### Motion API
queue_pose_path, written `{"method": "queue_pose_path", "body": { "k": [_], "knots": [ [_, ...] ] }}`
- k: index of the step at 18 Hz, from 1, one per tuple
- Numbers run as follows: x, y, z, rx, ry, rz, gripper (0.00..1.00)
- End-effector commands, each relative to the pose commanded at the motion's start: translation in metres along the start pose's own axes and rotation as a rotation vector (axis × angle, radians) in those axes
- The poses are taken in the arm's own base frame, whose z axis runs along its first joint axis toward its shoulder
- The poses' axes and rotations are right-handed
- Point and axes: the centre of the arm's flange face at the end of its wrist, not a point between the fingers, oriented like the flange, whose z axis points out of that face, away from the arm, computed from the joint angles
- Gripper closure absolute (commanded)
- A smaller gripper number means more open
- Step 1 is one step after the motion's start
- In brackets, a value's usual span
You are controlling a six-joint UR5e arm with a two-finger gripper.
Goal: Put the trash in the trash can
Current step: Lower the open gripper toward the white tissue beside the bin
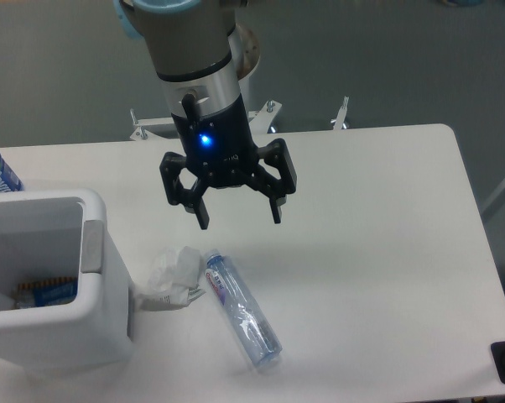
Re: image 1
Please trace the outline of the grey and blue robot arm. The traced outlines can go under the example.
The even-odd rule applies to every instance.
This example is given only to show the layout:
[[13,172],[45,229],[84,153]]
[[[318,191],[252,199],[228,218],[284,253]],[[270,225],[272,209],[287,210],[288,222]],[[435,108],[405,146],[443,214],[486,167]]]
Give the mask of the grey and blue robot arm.
[[116,1],[123,26],[148,48],[177,129],[183,154],[168,152],[159,171],[169,204],[195,214],[201,228],[210,218],[208,188],[248,186],[264,194],[275,223],[296,191],[297,175],[287,144],[253,142],[232,60],[233,23],[224,13],[233,1]]

